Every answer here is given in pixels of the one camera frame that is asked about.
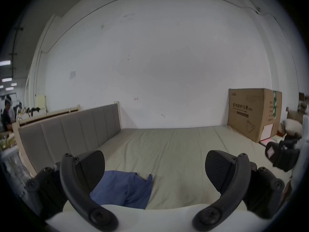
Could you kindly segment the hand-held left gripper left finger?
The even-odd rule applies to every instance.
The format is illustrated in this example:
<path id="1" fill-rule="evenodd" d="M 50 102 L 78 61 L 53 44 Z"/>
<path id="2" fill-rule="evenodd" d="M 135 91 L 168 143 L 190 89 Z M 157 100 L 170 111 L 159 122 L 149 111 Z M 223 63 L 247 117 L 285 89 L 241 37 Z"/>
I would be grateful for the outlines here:
<path id="1" fill-rule="evenodd" d="M 75 157 L 64 154 L 53 168 L 45 167 L 27 180 L 25 189 L 32 210 L 46 220 L 59 214 L 69 201 L 91 226 L 100 231 L 115 231 L 119 224 L 117 217 L 90 198 L 104 172 L 105 159 L 99 150 Z"/>

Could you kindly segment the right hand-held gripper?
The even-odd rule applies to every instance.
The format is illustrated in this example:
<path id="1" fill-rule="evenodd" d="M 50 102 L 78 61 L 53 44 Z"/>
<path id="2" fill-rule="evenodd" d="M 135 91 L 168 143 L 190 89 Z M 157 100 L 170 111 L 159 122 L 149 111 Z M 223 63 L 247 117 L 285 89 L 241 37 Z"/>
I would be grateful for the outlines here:
<path id="1" fill-rule="evenodd" d="M 284 172 L 292 170 L 291 185 L 299 185 L 309 165 L 309 116 L 303 115 L 302 137 L 299 141 L 268 142 L 265 156 L 273 167 Z"/>

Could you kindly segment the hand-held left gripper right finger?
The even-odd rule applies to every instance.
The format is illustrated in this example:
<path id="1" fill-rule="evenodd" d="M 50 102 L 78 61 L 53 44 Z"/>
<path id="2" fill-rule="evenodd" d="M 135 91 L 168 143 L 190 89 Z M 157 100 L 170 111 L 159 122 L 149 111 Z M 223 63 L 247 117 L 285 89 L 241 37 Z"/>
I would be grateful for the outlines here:
<path id="1" fill-rule="evenodd" d="M 205 171 L 220 198 L 199 211 L 192 220 L 198 231 L 210 231 L 225 221 L 243 201 L 247 211 L 272 219 L 278 211 L 284 182 L 247 154 L 233 156 L 221 150 L 207 153 Z"/>

